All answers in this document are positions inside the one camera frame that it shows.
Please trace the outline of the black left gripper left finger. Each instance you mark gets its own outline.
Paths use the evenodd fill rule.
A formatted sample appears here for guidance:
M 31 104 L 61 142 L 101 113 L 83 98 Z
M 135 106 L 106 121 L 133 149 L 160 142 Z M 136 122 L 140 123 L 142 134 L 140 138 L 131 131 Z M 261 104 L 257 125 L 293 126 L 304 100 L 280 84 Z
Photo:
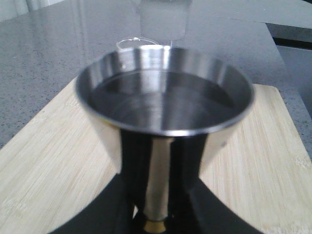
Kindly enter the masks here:
M 143 234 L 151 136 L 121 132 L 122 166 L 102 192 L 55 234 Z

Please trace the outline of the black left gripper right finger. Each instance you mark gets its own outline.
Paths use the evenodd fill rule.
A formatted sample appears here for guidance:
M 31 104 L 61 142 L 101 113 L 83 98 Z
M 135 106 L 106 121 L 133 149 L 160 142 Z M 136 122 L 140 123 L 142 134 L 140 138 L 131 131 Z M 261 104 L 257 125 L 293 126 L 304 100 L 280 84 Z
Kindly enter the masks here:
M 168 233 L 258 234 L 199 178 L 206 135 L 176 137 L 170 144 Z

